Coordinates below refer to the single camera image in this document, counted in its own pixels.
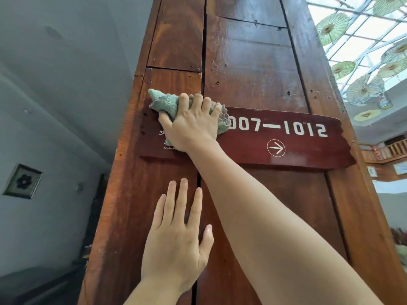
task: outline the wooden column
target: wooden column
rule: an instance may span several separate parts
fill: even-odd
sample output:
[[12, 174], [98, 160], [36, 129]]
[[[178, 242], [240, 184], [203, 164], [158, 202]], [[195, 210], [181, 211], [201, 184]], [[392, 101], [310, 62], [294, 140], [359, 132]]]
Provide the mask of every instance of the wooden column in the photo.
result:
[[190, 195], [203, 188], [201, 224], [213, 225], [215, 244], [194, 292], [178, 304], [260, 304], [195, 167], [135, 155], [149, 88], [339, 118], [357, 165], [327, 173], [244, 168], [347, 259], [386, 305], [404, 303], [407, 279], [305, 0], [154, 0], [79, 304], [124, 302], [140, 281], [155, 203], [170, 180], [182, 177]]

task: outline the hand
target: hand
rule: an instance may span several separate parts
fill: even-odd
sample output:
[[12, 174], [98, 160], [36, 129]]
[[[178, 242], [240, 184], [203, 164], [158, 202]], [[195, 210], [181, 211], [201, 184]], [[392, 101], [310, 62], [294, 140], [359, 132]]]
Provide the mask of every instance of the hand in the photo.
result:
[[222, 105], [217, 103], [212, 114], [209, 115], [211, 99], [201, 94], [195, 94], [189, 109], [188, 95], [182, 93], [178, 102], [178, 112], [174, 122], [171, 122], [165, 112], [160, 112], [160, 121], [166, 138], [179, 151], [188, 152], [195, 145], [208, 140], [216, 140], [218, 118], [222, 112]]
[[188, 181], [181, 180], [175, 205], [176, 187], [177, 183], [171, 181], [167, 195], [158, 200], [144, 249], [141, 279], [142, 282], [159, 282], [180, 296], [192, 287], [206, 267], [214, 239], [212, 226], [208, 225], [199, 245], [202, 189], [196, 189], [189, 220], [185, 224]]

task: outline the cleaning cloth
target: cleaning cloth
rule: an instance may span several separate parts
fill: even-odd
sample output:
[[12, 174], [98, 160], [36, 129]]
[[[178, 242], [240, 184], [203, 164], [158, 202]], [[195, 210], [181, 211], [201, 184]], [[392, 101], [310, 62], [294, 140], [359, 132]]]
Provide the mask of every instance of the cleaning cloth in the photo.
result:
[[[158, 112], [161, 111], [166, 112], [170, 117], [171, 121], [174, 121], [174, 119], [177, 116], [179, 96], [174, 94], [164, 94], [154, 89], [150, 89], [149, 94], [151, 96], [151, 99], [153, 100], [153, 102], [150, 105], [150, 108]], [[189, 108], [191, 108], [193, 98], [194, 98], [193, 95], [189, 96]], [[215, 108], [215, 104], [216, 104], [215, 102], [211, 103], [209, 114], [212, 113], [213, 109]], [[217, 134], [219, 135], [221, 133], [226, 132], [229, 129], [230, 125], [231, 122], [229, 119], [229, 115], [227, 114], [227, 109], [225, 105], [222, 105], [222, 112], [218, 119]], [[168, 139], [166, 144], [168, 146], [171, 146], [171, 143], [168, 141]]]

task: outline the wooden railing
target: wooden railing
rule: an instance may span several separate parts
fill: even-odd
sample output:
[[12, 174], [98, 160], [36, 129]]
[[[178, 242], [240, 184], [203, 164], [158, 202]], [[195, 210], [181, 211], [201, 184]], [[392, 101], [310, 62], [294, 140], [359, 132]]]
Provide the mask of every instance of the wooden railing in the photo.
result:
[[384, 164], [407, 157], [407, 139], [378, 148], [371, 144], [359, 144], [366, 163]]

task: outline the wooden sign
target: wooden sign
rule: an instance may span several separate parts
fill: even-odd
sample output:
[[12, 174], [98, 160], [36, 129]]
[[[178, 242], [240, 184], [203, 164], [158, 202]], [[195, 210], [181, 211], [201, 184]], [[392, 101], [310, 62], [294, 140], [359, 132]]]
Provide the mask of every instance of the wooden sign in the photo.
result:
[[[146, 100], [137, 152], [140, 157], [190, 160], [165, 144], [158, 113]], [[225, 153], [238, 164], [309, 169], [339, 169], [356, 163], [342, 136], [341, 122], [332, 117], [298, 112], [227, 107], [230, 129], [217, 137]]]

